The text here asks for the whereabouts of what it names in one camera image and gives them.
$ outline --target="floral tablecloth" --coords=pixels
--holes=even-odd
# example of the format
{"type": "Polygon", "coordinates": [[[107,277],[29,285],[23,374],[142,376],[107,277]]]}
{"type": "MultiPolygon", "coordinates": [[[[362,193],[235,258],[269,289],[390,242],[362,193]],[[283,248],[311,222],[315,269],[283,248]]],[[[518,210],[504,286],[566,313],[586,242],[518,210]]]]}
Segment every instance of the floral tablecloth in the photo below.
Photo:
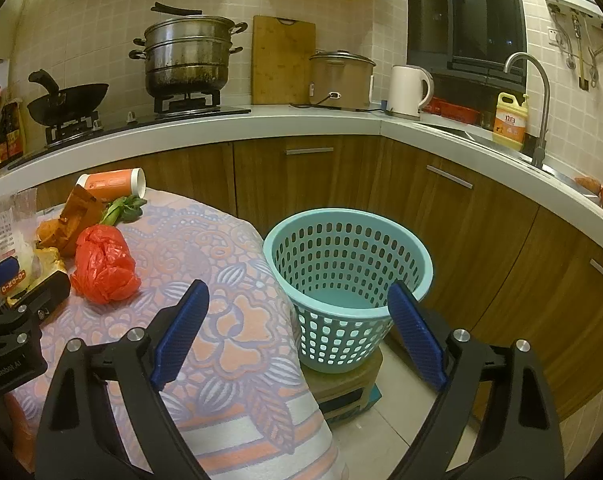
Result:
{"type": "MultiPolygon", "coordinates": [[[[14,391],[30,430],[36,432],[70,338],[98,344],[145,327],[199,278],[210,290],[208,316],[177,380],[161,396],[203,468],[215,478],[347,478],[300,372],[292,305],[268,268],[259,234],[247,222],[184,197],[148,190],[146,198],[142,218],[120,224],[141,288],[129,300],[105,306],[73,291],[62,313],[43,328],[48,370],[14,391]]],[[[131,460],[148,468],[117,384],[108,389],[131,460]]]]}

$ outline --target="wooden cutting board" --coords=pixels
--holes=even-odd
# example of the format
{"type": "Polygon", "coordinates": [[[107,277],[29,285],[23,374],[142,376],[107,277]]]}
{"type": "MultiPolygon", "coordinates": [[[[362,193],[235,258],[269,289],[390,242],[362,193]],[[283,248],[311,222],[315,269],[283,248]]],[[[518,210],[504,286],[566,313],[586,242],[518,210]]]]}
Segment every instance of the wooden cutting board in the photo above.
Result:
{"type": "Polygon", "coordinates": [[[315,24],[255,16],[252,20],[252,104],[309,102],[315,24]]]}

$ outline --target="white countertop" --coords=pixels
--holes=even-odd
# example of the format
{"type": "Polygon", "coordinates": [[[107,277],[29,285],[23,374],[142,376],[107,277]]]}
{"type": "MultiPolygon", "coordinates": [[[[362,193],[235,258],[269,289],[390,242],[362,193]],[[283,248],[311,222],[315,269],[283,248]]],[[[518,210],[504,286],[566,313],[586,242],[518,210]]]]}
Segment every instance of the white countertop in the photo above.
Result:
{"type": "Polygon", "coordinates": [[[603,210],[562,182],[532,166],[427,124],[391,118],[382,112],[254,106],[252,113],[246,115],[142,126],[87,140],[2,173],[0,196],[75,171],[147,153],[211,142],[322,134],[381,135],[443,156],[534,200],[603,247],[603,210]]]}

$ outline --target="faucet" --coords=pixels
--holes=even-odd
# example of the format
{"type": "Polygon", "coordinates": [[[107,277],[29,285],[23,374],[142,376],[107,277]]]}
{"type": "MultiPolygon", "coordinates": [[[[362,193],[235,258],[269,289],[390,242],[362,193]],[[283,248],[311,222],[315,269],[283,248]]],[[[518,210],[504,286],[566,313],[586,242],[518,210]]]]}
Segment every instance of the faucet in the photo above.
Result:
{"type": "Polygon", "coordinates": [[[541,74],[541,80],[543,81],[543,110],[541,112],[541,128],[539,131],[539,139],[537,140],[537,146],[533,153],[533,166],[541,169],[543,166],[543,159],[546,158],[546,131],[548,129],[548,112],[550,109],[550,82],[548,81],[548,75],[543,69],[543,66],[539,60],[528,54],[527,52],[515,52],[506,61],[504,65],[504,72],[510,72],[513,63],[518,59],[527,59],[534,66],[537,67],[541,74]]]}

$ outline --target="laundry basket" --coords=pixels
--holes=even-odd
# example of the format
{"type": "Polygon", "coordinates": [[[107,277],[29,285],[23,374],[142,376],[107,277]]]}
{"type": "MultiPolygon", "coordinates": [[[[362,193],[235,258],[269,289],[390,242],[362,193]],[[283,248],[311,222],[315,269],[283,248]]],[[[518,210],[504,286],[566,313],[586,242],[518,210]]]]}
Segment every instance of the laundry basket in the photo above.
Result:
{"type": "Polygon", "coordinates": [[[386,295],[395,280],[417,300],[433,280],[415,235],[354,209],[291,216],[267,235],[264,253],[297,311],[299,359],[319,372],[347,372],[373,353],[392,325],[386,295]]]}

